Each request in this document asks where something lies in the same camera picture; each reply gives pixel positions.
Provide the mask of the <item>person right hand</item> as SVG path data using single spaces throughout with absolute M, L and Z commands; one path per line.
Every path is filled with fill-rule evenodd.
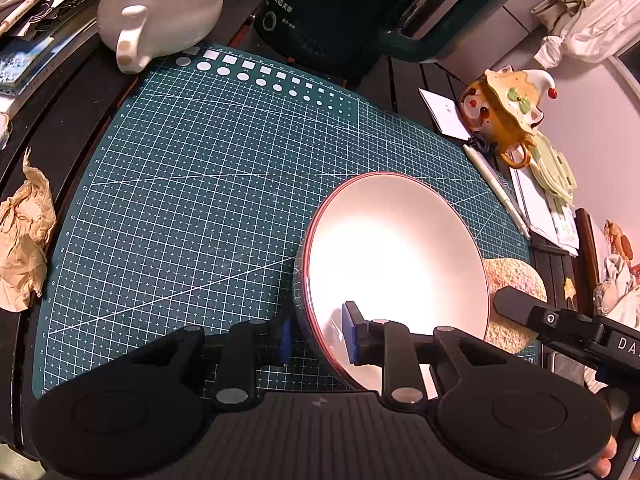
M 635 434 L 640 434 L 640 413 L 634 414 L 631 419 L 631 429 Z M 593 474 L 597 478 L 606 477 L 611 471 L 611 460 L 617 452 L 617 442 L 613 436 L 608 439 L 603 453 L 601 454 L 596 466 L 593 468 Z

